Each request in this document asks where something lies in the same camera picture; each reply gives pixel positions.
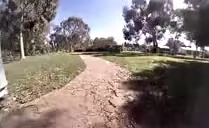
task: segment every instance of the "tree trunk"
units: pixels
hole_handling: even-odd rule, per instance
[[[158,52],[158,42],[157,39],[154,39],[153,41],[153,49],[152,49],[153,53],[157,53]]]
[[[24,42],[23,42],[23,34],[22,34],[22,29],[23,29],[23,16],[21,16],[21,24],[20,24],[20,51],[21,51],[21,59],[25,59],[25,51],[24,51]]]
[[[24,51],[24,42],[23,42],[22,30],[20,31],[20,50],[21,50],[21,59],[25,59],[25,51]]]
[[[197,51],[198,51],[198,46],[197,46],[197,43],[196,43],[196,51],[195,51],[194,54],[193,54],[193,58],[194,58],[194,59],[197,58]]]

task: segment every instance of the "bare ground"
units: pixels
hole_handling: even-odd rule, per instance
[[[38,107],[37,128],[124,127],[120,107],[133,94],[121,85],[129,71],[100,58],[81,58],[87,66],[83,73],[61,90],[27,104]]]

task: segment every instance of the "gravel path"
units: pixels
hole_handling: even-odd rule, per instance
[[[122,127],[118,114],[130,94],[121,85],[130,73],[100,58],[81,58],[87,66],[84,72],[61,90],[30,103],[38,106],[39,126],[46,122],[45,128]]]

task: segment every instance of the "foliage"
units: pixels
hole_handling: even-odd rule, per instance
[[[120,52],[122,47],[117,45],[117,42],[113,37],[108,38],[98,38],[96,37],[92,41],[92,45],[86,49],[86,51],[109,51],[109,52]]]
[[[170,38],[168,39],[166,46],[170,48],[173,55],[176,55],[181,47],[185,47],[185,44],[179,40]]]
[[[26,103],[65,86],[85,65],[79,56],[56,53],[28,57],[4,67],[10,95],[18,103]]]
[[[84,49],[90,43],[90,28],[79,17],[69,17],[54,28],[51,46],[56,50]]]
[[[27,55],[41,52],[45,47],[49,23],[56,15],[58,0],[2,0],[0,30],[2,49],[19,51],[23,32]]]
[[[124,7],[123,17],[126,25],[123,29],[126,40],[139,40],[145,36],[152,42],[157,52],[158,40],[163,37],[171,20],[173,3],[171,0],[132,0],[131,7]]]
[[[186,0],[184,28],[198,46],[209,46],[209,0]]]

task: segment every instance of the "distant tree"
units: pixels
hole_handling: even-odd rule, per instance
[[[112,47],[114,45],[117,45],[117,42],[114,40],[113,37],[108,37],[108,38],[95,38],[93,41],[93,48],[94,49],[99,49],[103,48],[105,49],[106,47]]]
[[[181,47],[186,47],[186,45],[180,40],[169,38],[166,44],[170,48],[171,54],[176,55]]]
[[[54,33],[51,35],[52,41],[55,46],[65,48],[72,52],[74,48],[82,48],[90,40],[90,28],[79,17],[69,17],[64,20],[54,29]]]
[[[148,43],[153,43],[153,52],[157,52],[158,40],[169,25],[172,12],[172,0],[132,0],[130,8],[123,8],[124,38],[136,41],[145,36]]]

